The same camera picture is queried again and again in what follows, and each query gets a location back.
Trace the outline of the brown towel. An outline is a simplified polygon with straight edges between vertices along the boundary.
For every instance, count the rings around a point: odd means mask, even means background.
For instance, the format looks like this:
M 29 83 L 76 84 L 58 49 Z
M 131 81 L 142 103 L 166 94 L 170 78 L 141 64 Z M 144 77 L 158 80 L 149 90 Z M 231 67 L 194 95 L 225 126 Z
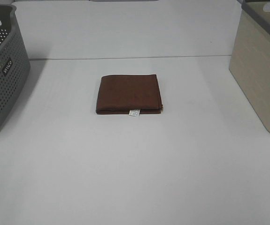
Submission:
M 106 75 L 101 78 L 97 114 L 160 114 L 163 105 L 156 74 Z

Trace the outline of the beige plastic storage bin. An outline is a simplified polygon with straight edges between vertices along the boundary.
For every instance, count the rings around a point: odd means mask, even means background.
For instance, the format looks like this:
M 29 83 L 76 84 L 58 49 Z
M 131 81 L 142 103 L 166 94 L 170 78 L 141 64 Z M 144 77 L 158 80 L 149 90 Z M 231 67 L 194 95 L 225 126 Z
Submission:
M 244 0 L 229 71 L 270 133 L 270 0 Z

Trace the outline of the grey perforated plastic basket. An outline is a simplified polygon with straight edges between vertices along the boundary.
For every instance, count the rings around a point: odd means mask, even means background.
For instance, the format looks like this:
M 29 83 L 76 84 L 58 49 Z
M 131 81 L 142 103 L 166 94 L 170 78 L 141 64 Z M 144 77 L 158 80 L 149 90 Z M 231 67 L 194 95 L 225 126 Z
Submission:
M 30 72 L 30 62 L 15 15 L 0 4 L 0 128 L 10 114 Z

